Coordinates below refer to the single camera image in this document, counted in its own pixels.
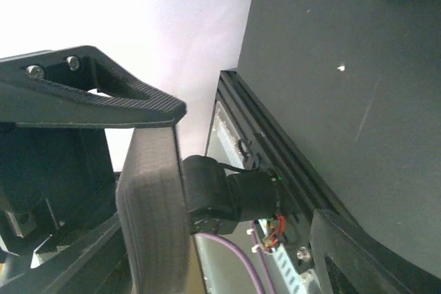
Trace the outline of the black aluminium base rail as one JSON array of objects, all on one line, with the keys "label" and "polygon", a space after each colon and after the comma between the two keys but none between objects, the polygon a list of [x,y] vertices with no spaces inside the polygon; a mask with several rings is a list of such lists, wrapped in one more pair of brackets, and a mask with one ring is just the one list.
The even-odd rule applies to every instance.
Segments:
[{"label": "black aluminium base rail", "polygon": [[220,72],[211,130],[206,147],[213,147],[215,139],[219,139],[229,164],[245,169],[270,168],[281,178],[290,241],[309,238],[317,209],[352,219],[322,176],[233,70]]}]

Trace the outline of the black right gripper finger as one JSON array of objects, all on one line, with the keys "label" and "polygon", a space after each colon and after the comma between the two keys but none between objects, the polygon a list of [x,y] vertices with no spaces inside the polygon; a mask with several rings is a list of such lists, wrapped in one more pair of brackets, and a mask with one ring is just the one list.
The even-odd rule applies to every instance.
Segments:
[{"label": "black right gripper finger", "polygon": [[440,278],[332,211],[314,211],[310,244],[322,293],[440,292]]}]

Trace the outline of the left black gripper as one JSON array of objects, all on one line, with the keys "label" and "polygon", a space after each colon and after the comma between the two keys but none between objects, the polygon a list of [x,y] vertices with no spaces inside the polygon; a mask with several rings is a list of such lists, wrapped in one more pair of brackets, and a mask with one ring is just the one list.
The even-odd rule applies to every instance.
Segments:
[{"label": "left black gripper", "polygon": [[2,58],[1,249],[28,255],[98,227],[1,292],[131,291],[104,129],[35,127],[172,127],[186,113],[93,46]]}]

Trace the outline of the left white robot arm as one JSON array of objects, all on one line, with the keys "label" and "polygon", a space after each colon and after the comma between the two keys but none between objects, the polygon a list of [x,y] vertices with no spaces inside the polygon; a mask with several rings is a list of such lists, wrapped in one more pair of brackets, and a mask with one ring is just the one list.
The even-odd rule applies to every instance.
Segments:
[{"label": "left white robot arm", "polygon": [[2,59],[1,292],[183,293],[192,235],[274,216],[274,170],[181,159],[185,113],[92,46]]}]

